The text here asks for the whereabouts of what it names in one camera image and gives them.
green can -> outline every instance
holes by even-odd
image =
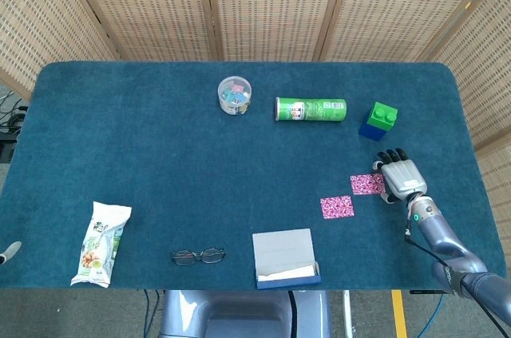
[[[276,121],[342,121],[346,116],[346,102],[339,98],[283,98],[275,99]]]

wicker panel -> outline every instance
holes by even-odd
[[[48,62],[116,58],[101,35],[79,0],[0,0],[0,71],[30,92]]]
[[[511,0],[484,0],[437,60],[456,74],[475,145],[511,126]]]
[[[89,0],[129,59],[211,58],[200,0]]]
[[[511,268],[511,142],[479,158],[479,166],[505,251],[506,262]]]
[[[343,0],[328,61],[415,61],[461,0]]]
[[[311,61],[328,0],[219,0],[227,60]]]

plastic snack package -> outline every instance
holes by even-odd
[[[109,287],[122,230],[130,216],[130,207],[93,203],[93,216],[81,245],[78,273],[71,285],[90,282]]]

eyeglasses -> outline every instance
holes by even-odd
[[[215,264],[224,258],[225,253],[223,249],[210,248],[200,253],[194,253],[189,250],[180,250],[179,252],[172,253],[172,260],[179,266],[187,266],[195,264],[197,261],[203,261],[205,264]]]

blue felt tablecloth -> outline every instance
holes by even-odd
[[[243,116],[216,88],[253,88]],[[347,118],[275,121],[275,96],[340,97]],[[399,109],[380,141],[358,135],[374,101]],[[352,195],[350,175],[402,147],[466,246],[505,262],[452,73],[431,63],[60,62],[40,74],[0,199],[2,287],[65,287],[93,201],[133,213],[112,287],[255,289],[252,234],[310,228],[322,284],[437,288],[432,258],[403,242],[404,205],[352,196],[355,216],[324,220],[322,197]],[[424,243],[420,232],[415,236]],[[170,252],[224,248],[219,264],[178,267]]]

